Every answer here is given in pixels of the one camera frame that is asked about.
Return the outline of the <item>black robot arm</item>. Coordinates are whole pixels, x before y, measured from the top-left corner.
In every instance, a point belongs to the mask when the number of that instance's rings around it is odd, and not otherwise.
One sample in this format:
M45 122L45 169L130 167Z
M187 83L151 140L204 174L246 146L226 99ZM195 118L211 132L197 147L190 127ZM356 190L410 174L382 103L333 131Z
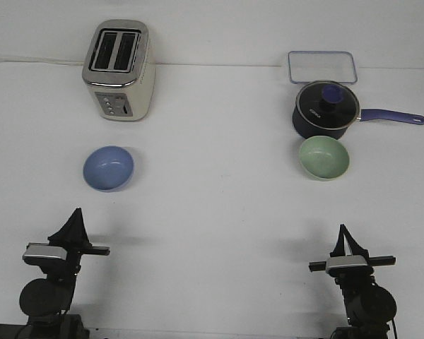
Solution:
M39 267L45 277L30 281L20 292L19 306L27 322L0 323L0 338L89 338L81 315L69 313L81 258L109 254L109 247L90 243L80 208L46 243L28 243L22 260Z
M334 250L325 261L310 262L311 272L324 271L340 287L348 325L337 327L331 338L387 338L393 331L397 305L393 295L376 283L374 268L392 266L394 256L371 256L341 224Z

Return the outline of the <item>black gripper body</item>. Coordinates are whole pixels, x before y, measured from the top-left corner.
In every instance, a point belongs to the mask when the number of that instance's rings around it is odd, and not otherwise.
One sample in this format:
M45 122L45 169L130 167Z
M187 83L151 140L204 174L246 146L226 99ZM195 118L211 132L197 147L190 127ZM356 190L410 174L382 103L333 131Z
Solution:
M348 269L339 269L331 277L338 278L355 278L355 277L369 277L374 273L374 267L378 266L392 266L396 263L395 256L373 256L365 258L368 266L361 268L348 268ZM325 272L325 261L313 261L309 262L308 268L310 272Z
M39 266L41 271L53 280L75 279L81 269L81 258L83 255L108 256L110 248L108 246L91 247L63 247L67 250L65 261L57 261Z

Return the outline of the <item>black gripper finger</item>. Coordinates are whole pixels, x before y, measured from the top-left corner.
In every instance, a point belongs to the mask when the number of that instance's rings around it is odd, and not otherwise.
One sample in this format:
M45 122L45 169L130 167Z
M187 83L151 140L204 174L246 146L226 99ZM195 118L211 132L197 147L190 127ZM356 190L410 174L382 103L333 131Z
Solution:
M61 229L47 239L52 246L91 247L81 208L76 208Z
M344 224L340 224L336 245L334 247L334 250L330 253L331 258L342 257L346 255L345 232L346 226Z
M348 248L351 250L352 255L361 255L362 257L369 257L369 251L364 249L355 241L353 236L348 231L345 225L342 225L343 237L346 239Z

